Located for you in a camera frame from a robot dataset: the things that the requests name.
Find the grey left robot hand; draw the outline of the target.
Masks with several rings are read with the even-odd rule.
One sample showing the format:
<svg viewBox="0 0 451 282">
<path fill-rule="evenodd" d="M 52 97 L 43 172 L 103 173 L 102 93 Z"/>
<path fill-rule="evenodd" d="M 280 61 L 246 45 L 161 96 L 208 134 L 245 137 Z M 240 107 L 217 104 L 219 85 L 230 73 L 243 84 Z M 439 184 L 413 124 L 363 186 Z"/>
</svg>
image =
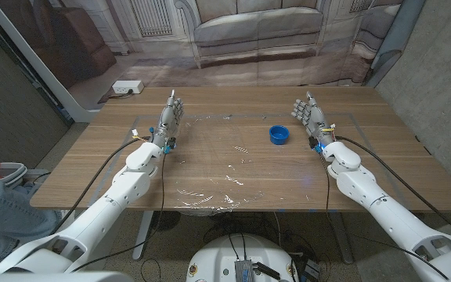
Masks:
<svg viewBox="0 0 451 282">
<path fill-rule="evenodd" d="M 151 143 L 158 145 L 165 154 L 175 147 L 175 136 L 183 113 L 183 102 L 176 97 L 175 90 L 172 89 L 151 138 Z"/>
</svg>

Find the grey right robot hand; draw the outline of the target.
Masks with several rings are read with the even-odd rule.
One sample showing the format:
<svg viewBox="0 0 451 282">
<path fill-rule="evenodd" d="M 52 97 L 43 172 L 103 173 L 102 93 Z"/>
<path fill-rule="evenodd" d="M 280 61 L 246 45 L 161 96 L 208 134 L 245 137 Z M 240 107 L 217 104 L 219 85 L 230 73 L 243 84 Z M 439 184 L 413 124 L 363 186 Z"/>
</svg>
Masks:
<svg viewBox="0 0 451 282">
<path fill-rule="evenodd" d="M 300 99 L 295 101 L 291 115 L 305 127 L 310 147 L 321 154 L 326 146 L 336 140 L 334 126 L 327 122 L 310 91 L 306 92 L 306 97 L 307 102 Z"/>
</svg>

